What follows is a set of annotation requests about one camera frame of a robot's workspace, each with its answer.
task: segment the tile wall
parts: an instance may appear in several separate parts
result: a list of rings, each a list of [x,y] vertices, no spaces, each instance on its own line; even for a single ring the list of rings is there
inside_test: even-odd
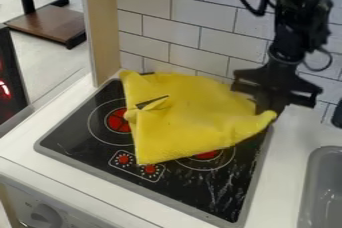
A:
[[[316,111],[328,123],[342,98],[342,0],[334,0],[326,46],[333,65],[300,75],[324,88]],[[175,71],[231,82],[236,69],[255,68],[267,61],[274,37],[272,10],[251,15],[239,0],[118,0],[122,66],[139,72]],[[323,66],[326,57],[308,57]]]

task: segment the wooden platform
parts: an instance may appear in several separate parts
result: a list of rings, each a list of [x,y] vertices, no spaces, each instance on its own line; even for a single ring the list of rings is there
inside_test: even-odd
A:
[[[86,40],[83,14],[53,5],[14,18],[6,25],[13,30],[59,42],[68,49]]]

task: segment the sink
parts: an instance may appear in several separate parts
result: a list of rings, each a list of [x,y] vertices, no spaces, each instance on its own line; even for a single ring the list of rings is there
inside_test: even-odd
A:
[[[310,155],[297,227],[342,227],[342,147]]]

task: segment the wooden panel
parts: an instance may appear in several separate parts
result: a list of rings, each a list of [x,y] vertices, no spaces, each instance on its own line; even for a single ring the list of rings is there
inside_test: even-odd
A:
[[[63,7],[45,6],[6,23],[10,28],[65,43],[84,32],[83,14]]]
[[[3,184],[0,184],[0,201],[5,208],[6,214],[8,216],[12,228],[21,228],[22,226],[19,224],[15,212],[11,207],[10,201],[7,196],[6,188]]]
[[[120,69],[116,0],[83,0],[95,86]]]

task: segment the yellow cloth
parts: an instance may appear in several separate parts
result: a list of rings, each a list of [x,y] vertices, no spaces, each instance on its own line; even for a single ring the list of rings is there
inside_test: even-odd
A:
[[[263,130],[276,113],[212,79],[181,74],[120,74],[138,164],[155,164],[233,146]],[[168,95],[142,110],[136,104]]]

